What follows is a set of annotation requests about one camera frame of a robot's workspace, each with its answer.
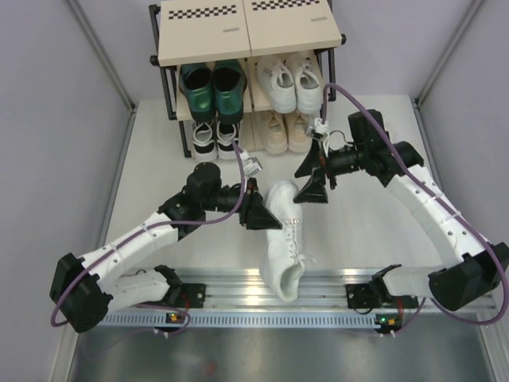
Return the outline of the beige lace sneaker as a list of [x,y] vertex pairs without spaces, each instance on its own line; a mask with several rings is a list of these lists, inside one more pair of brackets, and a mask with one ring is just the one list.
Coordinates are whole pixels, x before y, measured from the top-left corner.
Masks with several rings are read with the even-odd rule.
[[299,111],[284,115],[289,150],[296,154],[306,153],[312,145],[312,139],[306,134],[309,116]]
[[258,130],[264,149],[272,155],[279,155],[288,149],[288,140],[283,115],[276,111],[258,113]]

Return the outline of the black white sneaker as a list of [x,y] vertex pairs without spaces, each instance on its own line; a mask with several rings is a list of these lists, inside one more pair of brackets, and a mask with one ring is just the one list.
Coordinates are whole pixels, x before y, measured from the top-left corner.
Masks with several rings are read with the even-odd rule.
[[234,144],[239,143],[240,123],[227,124],[219,122],[216,128],[216,145],[218,155],[223,160],[235,160]]
[[195,122],[192,125],[192,145],[194,158],[198,162],[212,162],[217,159],[218,150],[213,122]]

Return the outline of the green pointed shoe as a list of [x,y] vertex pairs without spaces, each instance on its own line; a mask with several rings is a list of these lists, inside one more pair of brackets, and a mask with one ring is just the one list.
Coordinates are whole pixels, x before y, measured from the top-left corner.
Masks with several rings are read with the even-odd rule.
[[215,106],[219,121],[236,124],[243,119],[243,95],[247,89],[246,74],[238,60],[219,60],[212,72]]
[[212,70],[205,63],[183,64],[179,71],[179,89],[194,121],[208,123],[215,118]]

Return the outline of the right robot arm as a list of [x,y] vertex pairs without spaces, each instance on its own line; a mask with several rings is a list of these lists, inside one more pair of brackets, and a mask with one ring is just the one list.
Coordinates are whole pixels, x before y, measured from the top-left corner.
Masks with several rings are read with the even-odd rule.
[[457,311],[497,288],[508,267],[508,246],[492,244],[466,227],[417,150],[405,141],[391,142],[379,111],[356,112],[348,123],[352,141],[333,150],[328,123],[321,118],[309,122],[306,134],[313,143],[295,173],[308,181],[294,202],[326,204],[336,177],[364,171],[407,208],[441,260],[434,267],[395,264],[375,273],[369,283],[374,302],[388,307],[400,296],[412,296]]

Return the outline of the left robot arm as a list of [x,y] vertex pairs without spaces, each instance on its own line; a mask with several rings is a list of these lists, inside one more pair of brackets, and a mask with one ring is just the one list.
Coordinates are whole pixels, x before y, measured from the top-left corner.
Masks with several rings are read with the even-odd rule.
[[216,164],[200,163],[183,189],[135,229],[85,255],[68,253],[59,259],[49,292],[56,311],[77,333],[84,333],[116,310],[146,302],[174,307],[184,286],[174,269],[160,265],[136,275],[127,272],[209,225],[207,212],[221,212],[224,220],[238,214],[247,230],[282,229],[263,204],[255,178],[223,185]]

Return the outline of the beige three-tier shoe shelf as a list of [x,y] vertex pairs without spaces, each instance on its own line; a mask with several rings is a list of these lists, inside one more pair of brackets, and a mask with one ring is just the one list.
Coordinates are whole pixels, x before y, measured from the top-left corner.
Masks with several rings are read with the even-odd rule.
[[328,78],[336,78],[335,48],[346,37],[339,31],[330,1],[161,1],[149,7],[167,115],[176,120],[186,158],[192,155],[192,115],[179,89],[183,64],[236,59],[247,75],[244,111],[257,115],[270,109],[270,101],[256,76],[260,57],[281,60],[299,52],[317,69],[322,53],[328,55]]

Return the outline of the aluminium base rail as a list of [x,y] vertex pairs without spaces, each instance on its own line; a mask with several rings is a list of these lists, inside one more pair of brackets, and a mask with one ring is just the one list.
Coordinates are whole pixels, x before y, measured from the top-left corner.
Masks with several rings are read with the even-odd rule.
[[224,311],[350,313],[347,286],[371,280],[372,269],[282,271],[261,276],[259,269],[179,268],[187,283],[203,283],[204,308]]

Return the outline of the right aluminium corner post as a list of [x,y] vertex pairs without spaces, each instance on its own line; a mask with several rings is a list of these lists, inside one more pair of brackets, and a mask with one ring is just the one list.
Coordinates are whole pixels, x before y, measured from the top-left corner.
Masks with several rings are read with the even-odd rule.
[[428,98],[430,92],[433,90],[442,72],[445,70],[445,67],[457,50],[459,44],[463,41],[465,34],[468,32],[468,29],[476,20],[476,17],[485,4],[486,1],[484,0],[474,0],[469,2],[466,11],[463,13],[460,20],[454,27],[453,32],[451,33],[449,39],[446,41],[445,47],[441,50],[437,61],[433,64],[433,67],[429,75],[426,77],[425,82],[418,93],[418,96],[414,99],[415,107],[418,110],[420,110],[424,105],[424,102]]

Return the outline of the aluminium corner post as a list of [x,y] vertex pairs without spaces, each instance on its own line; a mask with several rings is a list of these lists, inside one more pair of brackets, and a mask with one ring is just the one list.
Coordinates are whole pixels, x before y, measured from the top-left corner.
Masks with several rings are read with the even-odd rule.
[[93,28],[93,25],[84,12],[80,2],[76,0],[63,0],[63,3],[67,6],[68,11],[86,38],[87,43],[90,45],[93,53],[102,66],[112,86],[115,88],[124,106],[130,113],[132,113],[135,109],[134,102],[123,85],[115,66],[99,39],[98,34]]
[[429,75],[426,77],[425,82],[418,93],[418,96],[414,99],[415,107],[418,110],[420,110],[424,105],[424,102],[428,98],[430,92],[433,90],[442,72],[445,70],[445,67],[457,50],[459,44],[463,41],[465,34],[468,32],[468,29],[476,20],[476,17],[485,4],[486,1],[484,0],[474,0],[469,2],[466,11],[463,13],[460,20],[454,27],[453,32],[451,33],[449,39],[446,41],[445,47],[441,50],[437,61],[433,64],[433,67]]

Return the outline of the left aluminium corner post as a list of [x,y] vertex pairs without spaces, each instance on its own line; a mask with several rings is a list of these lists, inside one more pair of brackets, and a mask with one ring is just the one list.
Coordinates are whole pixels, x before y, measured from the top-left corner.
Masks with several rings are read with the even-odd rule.
[[130,113],[132,113],[135,109],[134,102],[123,85],[115,66],[99,39],[98,34],[93,28],[93,25],[84,12],[80,2],[76,0],[63,0],[63,3],[67,6],[68,11],[86,38],[87,43],[90,45],[93,53],[102,66],[112,86],[115,88],[124,106]]

